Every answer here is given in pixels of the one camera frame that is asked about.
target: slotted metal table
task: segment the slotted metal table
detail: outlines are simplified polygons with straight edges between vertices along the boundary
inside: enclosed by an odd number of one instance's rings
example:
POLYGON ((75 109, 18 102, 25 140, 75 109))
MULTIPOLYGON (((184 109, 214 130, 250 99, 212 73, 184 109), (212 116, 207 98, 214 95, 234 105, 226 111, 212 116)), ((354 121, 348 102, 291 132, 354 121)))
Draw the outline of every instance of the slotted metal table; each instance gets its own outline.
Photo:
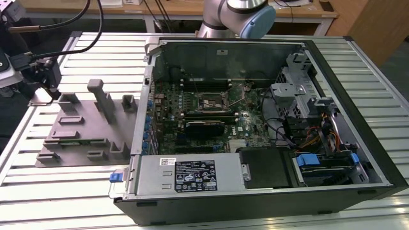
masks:
MULTIPOLYGON (((61 57, 62 92, 93 99, 90 79, 102 79, 114 99, 140 95, 144 41, 168 34, 105 33, 83 54, 61 57)), ((354 41, 343 37, 267 36, 314 40, 404 177, 409 178, 409 104, 354 41)), ((95 33, 71 37, 66 50, 82 49, 95 33)), ((57 230, 267 230, 292 228, 409 229, 409 190, 383 200, 366 201, 336 214, 295 216, 170 226, 138 226, 109 198, 110 174, 127 167, 37 168, 37 155, 61 108, 30 107, 0 156, 0 229, 57 230)))

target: desk leg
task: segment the desk leg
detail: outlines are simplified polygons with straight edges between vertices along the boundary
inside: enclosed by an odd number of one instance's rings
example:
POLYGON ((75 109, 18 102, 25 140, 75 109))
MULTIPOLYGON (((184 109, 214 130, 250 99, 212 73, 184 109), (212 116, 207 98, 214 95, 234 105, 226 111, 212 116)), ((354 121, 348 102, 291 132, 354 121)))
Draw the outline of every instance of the desk leg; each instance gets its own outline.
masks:
POLYGON ((322 24, 318 27, 318 30, 315 31, 315 36, 326 36, 328 29, 331 28, 334 18, 324 18, 322 21, 322 24))
POLYGON ((154 17, 151 15, 144 15, 143 19, 146 20, 147 33, 156 33, 154 17))

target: power supply label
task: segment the power supply label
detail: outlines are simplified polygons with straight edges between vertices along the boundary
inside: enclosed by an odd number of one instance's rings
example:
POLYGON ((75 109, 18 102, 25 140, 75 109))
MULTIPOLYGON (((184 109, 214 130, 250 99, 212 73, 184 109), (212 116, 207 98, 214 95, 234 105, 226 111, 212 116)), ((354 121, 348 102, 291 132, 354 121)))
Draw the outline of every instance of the power supply label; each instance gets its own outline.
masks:
POLYGON ((215 161, 178 161, 175 191, 179 193, 218 191, 215 161))

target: motherboard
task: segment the motherboard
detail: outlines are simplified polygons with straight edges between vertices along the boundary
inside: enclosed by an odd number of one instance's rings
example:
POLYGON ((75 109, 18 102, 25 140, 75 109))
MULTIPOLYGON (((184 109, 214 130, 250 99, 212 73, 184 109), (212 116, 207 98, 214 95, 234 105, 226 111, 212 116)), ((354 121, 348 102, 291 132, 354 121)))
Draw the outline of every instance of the motherboard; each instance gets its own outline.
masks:
POLYGON ((260 114, 262 89, 252 86, 246 81, 158 81, 159 153, 223 153, 271 146, 260 114))

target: floor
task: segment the floor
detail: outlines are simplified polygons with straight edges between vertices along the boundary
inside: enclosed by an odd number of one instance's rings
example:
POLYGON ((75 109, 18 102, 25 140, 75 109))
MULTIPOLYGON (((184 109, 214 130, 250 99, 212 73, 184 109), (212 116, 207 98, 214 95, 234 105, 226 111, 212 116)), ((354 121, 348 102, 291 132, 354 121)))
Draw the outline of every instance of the floor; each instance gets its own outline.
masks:
MULTIPOLYGON (((34 24, 53 24, 51 19, 35 20, 34 24)), ((38 36, 31 36, 31 51, 37 54, 62 50, 69 40, 71 31, 97 32, 98 20, 79 20, 74 25, 63 29, 42 32, 38 36)), ((172 22, 179 33, 194 33, 200 28, 200 22, 172 22)), ((146 32, 142 20, 107 20, 106 32, 146 32)), ((409 100, 409 42, 404 42, 387 63, 382 66, 382 71, 395 84, 404 97, 409 100)), ((9 138, 15 132, 19 122, 27 110, 29 101, 15 93, 13 98, 0 96, 0 153, 7 145, 9 138)))

